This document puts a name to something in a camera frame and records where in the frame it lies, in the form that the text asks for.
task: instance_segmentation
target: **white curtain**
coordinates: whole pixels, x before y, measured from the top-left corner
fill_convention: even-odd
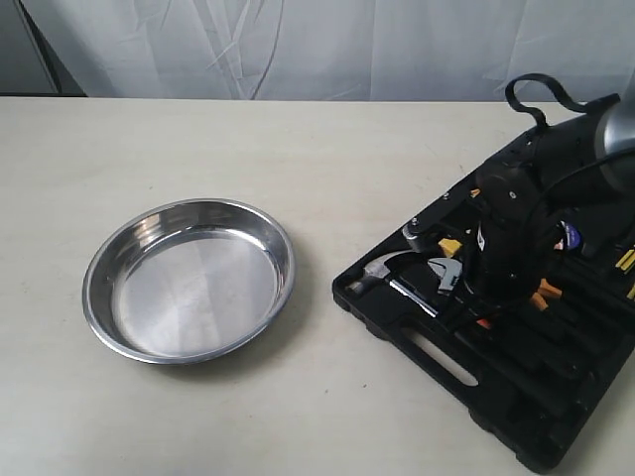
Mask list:
[[[577,100],[635,88],[632,0],[23,3],[89,96],[500,100],[530,71]]]

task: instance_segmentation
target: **white table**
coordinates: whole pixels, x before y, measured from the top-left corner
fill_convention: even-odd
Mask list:
[[[0,474],[527,473],[330,282],[531,124],[504,104],[0,99]],[[85,323],[83,273],[188,197],[276,217],[297,287],[234,354],[139,364]],[[561,468],[629,474],[634,436],[631,360]]]

